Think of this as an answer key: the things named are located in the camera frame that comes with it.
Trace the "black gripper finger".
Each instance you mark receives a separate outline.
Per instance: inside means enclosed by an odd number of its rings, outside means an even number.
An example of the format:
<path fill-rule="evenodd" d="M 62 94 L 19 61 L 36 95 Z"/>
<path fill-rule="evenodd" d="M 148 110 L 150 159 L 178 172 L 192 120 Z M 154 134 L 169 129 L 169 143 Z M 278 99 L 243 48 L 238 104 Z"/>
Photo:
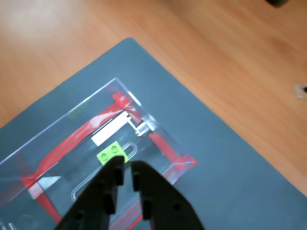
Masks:
<path fill-rule="evenodd" d="M 203 230 L 189 201 L 143 161 L 131 163 L 133 190 L 139 193 L 142 218 L 152 230 Z"/>
<path fill-rule="evenodd" d="M 124 157 L 110 159 L 79 195 L 57 230 L 107 230 L 124 184 Z"/>

